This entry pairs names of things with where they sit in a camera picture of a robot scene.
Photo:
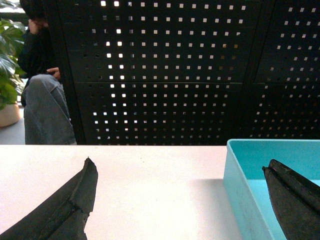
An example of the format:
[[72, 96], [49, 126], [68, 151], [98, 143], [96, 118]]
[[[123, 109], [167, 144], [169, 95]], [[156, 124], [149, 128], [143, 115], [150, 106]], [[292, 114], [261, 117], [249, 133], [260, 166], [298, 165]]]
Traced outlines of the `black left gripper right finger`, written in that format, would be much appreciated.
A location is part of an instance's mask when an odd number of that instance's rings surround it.
[[272, 159], [262, 167], [275, 217], [288, 240], [320, 238], [320, 187]]

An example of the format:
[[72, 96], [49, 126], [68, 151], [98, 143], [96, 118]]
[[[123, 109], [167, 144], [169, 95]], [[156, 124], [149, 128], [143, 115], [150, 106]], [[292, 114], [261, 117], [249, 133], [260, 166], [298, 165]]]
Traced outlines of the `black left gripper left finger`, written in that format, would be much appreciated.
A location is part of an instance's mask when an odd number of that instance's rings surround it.
[[85, 226], [94, 209], [98, 171], [87, 158], [80, 172], [15, 225], [2, 240], [86, 240]]

